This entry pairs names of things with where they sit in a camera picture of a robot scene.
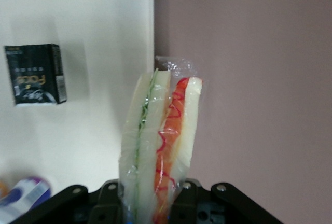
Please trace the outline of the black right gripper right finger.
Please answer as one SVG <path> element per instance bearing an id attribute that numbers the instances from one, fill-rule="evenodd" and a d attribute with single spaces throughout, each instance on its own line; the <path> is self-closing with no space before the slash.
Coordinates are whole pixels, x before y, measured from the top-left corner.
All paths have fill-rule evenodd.
<path id="1" fill-rule="evenodd" d="M 221 182 L 210 190 L 188 178 L 174 201 L 170 223 L 281 223 L 232 184 Z"/>

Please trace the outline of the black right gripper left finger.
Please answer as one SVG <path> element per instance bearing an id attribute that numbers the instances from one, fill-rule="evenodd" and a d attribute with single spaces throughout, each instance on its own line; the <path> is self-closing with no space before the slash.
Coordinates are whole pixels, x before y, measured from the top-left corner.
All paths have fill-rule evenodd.
<path id="1" fill-rule="evenodd" d="M 83 185 L 72 185 L 33 208 L 12 223 L 123 223 L 118 180 L 105 182 L 89 192 Z"/>

